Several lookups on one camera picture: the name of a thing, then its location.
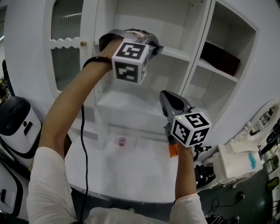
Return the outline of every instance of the white shirt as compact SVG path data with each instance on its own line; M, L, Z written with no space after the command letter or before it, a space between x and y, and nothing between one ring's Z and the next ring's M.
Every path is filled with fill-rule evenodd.
M31 224L71 224L76 214L71 197L64 160L54 150L41 147L34 158L28 187L27 212ZM94 208L85 224L159 224L159 220L134 214L128 210ZM170 223L206 224L197 194L176 201Z

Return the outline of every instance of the orange object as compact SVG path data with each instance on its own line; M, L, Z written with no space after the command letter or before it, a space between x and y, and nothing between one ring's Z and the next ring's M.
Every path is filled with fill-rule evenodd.
M178 143L174 145L169 145L170 157L179 155Z

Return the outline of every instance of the white cube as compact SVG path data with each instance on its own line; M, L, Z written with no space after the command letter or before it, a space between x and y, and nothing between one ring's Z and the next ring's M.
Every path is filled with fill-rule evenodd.
M211 122L203 112L195 112L175 116L171 134L185 147L202 143L210 129Z
M123 41L112 57L118 80L141 84L147 73L149 45Z

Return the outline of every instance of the white countertop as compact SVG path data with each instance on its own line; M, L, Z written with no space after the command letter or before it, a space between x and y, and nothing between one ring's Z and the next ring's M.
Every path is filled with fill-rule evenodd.
M101 150L97 141L84 136L89 191L124 200L174 202L178 158L170 158L168 143L126 137L125 146L120 147L117 138L110 135ZM85 189L85 154L80 136L72 143L65 165L69 183Z

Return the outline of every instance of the wrist strap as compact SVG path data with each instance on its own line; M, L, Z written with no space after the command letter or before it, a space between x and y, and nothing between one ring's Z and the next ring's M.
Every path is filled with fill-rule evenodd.
M94 61L96 61L96 62L105 62L105 63L112 64L112 59L97 56L97 57L92 57L92 58L88 59L88 60L85 62L83 68L85 68L86 65L89 64L90 62L94 62Z

